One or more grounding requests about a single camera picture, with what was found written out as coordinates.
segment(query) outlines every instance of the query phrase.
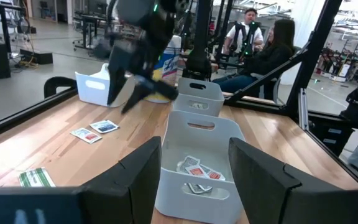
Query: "white plastic bin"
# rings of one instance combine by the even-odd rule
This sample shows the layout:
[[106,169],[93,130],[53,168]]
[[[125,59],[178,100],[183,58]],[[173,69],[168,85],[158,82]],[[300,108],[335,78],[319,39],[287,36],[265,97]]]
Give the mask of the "white plastic bin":
[[173,110],[219,116],[224,103],[221,87],[212,82],[180,78]]
[[[109,95],[110,76],[108,72],[108,64],[104,64],[100,72],[93,75],[83,75],[75,73],[77,81],[78,95],[80,100],[87,103],[108,106],[107,98]],[[124,87],[118,94],[116,100],[110,105],[115,108],[123,105],[131,96],[135,88],[135,78],[128,77]]]
[[[201,129],[192,124],[214,127]],[[233,181],[228,148],[231,137],[244,140],[240,127],[229,119],[172,111],[162,145],[160,183],[155,208],[162,214],[198,222],[235,223],[242,204]],[[201,164],[225,176],[226,180],[205,179],[177,172],[186,156],[201,159]],[[213,187],[210,193],[193,194],[189,186]]]

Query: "concrete floor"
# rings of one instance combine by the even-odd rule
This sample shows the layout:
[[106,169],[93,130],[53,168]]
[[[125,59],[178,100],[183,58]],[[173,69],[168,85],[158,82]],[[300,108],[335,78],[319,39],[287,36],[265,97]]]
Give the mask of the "concrete floor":
[[[80,39],[81,34],[71,26],[45,21],[32,21],[32,25],[37,28],[37,34],[32,35],[35,50],[52,52],[53,65],[40,65],[34,70],[12,73],[11,78],[0,80],[0,119],[43,100],[43,86],[50,77],[74,78],[75,71],[96,73],[104,63],[90,57],[87,50],[73,50],[72,42]],[[20,48],[31,48],[23,41],[11,44],[13,52],[18,52]],[[341,86],[343,83],[335,83],[318,75],[314,77],[321,81],[310,81],[307,89],[309,109],[333,114],[346,109],[346,96],[357,85],[346,83],[346,88]],[[279,98],[282,102],[287,101],[290,90],[291,86],[280,86]],[[358,138],[352,140],[353,145],[358,145],[357,141]]]

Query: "jeans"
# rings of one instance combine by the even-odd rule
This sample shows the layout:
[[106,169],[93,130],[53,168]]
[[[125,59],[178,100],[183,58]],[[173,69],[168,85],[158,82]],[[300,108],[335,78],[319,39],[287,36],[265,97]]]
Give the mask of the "jeans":
[[251,85],[257,79],[247,75],[238,75],[235,77],[224,77],[213,80],[213,83],[217,83],[221,86],[223,92],[234,93],[237,90],[243,89]]

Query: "woman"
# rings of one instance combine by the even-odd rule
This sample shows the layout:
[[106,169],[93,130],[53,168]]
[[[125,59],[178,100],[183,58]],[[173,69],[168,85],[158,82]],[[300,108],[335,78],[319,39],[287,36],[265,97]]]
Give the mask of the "woman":
[[254,58],[246,59],[245,68],[239,74],[213,80],[222,91],[234,93],[247,87],[257,79],[251,73],[266,75],[286,62],[294,54],[293,37],[295,23],[289,19],[280,19],[269,32],[268,44]]

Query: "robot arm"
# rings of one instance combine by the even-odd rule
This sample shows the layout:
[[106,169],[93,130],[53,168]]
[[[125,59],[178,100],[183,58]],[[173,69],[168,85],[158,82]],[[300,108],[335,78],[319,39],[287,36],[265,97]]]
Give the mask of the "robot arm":
[[188,0],[111,0],[108,7],[108,28],[115,4],[119,18],[126,24],[139,27],[142,33],[138,38],[129,39],[109,31],[109,39],[103,40],[95,49],[96,56],[111,51],[108,67],[108,105],[113,103],[122,90],[126,82],[126,72],[135,75],[137,85],[122,113],[126,113],[140,100],[156,92],[168,99],[176,99],[176,89],[162,81],[152,80],[152,75],[159,56],[173,36],[174,16],[187,8]]

